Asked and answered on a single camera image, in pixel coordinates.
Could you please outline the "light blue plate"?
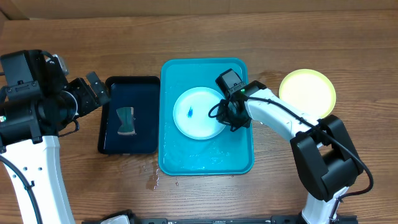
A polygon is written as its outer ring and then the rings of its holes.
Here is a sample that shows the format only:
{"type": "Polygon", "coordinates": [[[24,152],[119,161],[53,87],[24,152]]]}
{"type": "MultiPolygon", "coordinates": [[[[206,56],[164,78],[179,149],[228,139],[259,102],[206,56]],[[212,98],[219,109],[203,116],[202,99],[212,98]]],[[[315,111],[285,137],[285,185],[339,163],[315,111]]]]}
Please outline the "light blue plate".
{"type": "Polygon", "coordinates": [[[177,129],[187,137],[206,140],[215,137],[225,125],[208,113],[223,96],[214,89],[195,87],[182,93],[175,102],[173,118],[177,129]]]}

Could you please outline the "yellow-green plate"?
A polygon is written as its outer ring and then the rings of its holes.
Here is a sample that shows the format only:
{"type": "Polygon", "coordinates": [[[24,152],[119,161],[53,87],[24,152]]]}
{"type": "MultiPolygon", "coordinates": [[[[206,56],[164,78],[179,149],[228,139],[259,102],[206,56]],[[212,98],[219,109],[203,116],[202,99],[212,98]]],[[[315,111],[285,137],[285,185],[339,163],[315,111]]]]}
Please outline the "yellow-green plate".
{"type": "Polygon", "coordinates": [[[335,107],[336,91],[322,73],[311,69],[290,72],[281,82],[279,98],[317,118],[327,117],[335,107]]]}

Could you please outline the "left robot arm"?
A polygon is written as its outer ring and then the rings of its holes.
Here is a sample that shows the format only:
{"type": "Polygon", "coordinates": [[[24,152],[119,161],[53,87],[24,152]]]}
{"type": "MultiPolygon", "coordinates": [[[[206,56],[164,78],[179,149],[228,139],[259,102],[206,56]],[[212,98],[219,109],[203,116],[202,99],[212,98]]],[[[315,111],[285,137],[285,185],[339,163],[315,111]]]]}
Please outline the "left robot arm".
{"type": "Polygon", "coordinates": [[[58,55],[21,50],[1,56],[1,163],[24,223],[74,223],[60,165],[61,132],[109,102],[95,72],[69,82],[58,55]]]}

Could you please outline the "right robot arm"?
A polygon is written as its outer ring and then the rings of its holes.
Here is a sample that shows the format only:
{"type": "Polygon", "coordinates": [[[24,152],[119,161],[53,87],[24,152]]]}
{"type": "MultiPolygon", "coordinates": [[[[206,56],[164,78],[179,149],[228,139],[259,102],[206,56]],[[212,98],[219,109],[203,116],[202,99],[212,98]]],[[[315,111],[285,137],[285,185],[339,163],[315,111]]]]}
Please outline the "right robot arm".
{"type": "Polygon", "coordinates": [[[336,213],[364,170],[339,118],[314,118],[280,100],[264,84],[245,83],[232,69],[223,72],[216,84],[224,99],[209,117],[230,126],[232,132],[259,121],[291,145],[299,179],[308,192],[307,202],[297,217],[274,216],[272,223],[357,223],[356,216],[336,213]]]}

